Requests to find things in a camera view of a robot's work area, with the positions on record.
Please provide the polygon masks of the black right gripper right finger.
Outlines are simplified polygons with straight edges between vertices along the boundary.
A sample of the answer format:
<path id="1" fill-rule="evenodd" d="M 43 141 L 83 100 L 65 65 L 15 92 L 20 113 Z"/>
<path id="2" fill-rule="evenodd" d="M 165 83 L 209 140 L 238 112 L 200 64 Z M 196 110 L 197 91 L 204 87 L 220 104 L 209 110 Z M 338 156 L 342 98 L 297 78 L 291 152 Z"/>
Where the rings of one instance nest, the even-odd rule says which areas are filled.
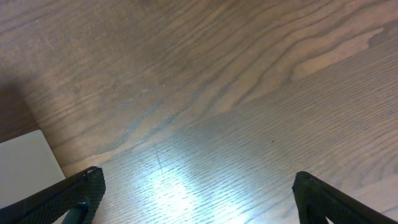
<path id="1" fill-rule="evenodd" d="M 296 173 L 292 191 L 301 224 L 397 224 L 305 171 Z"/>

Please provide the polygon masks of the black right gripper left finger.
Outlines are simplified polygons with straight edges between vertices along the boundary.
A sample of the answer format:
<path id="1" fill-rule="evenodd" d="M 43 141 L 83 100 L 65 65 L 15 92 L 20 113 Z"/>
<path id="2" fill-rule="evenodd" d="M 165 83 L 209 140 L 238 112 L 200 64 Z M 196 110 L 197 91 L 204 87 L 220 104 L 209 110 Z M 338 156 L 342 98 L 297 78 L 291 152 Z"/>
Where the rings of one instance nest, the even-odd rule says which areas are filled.
<path id="1" fill-rule="evenodd" d="M 91 224 L 106 191 L 103 170 L 91 166 L 1 209 L 1 223 Z"/>

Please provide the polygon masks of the white cardboard box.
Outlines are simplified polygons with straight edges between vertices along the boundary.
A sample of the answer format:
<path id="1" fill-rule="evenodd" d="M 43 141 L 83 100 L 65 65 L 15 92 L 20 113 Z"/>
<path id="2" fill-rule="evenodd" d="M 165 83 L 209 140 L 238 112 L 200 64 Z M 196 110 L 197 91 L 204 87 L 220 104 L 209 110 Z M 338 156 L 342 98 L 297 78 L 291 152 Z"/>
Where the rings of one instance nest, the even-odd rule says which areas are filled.
<path id="1" fill-rule="evenodd" d="M 41 130 L 2 142 L 0 160 L 1 208 L 65 179 Z"/>

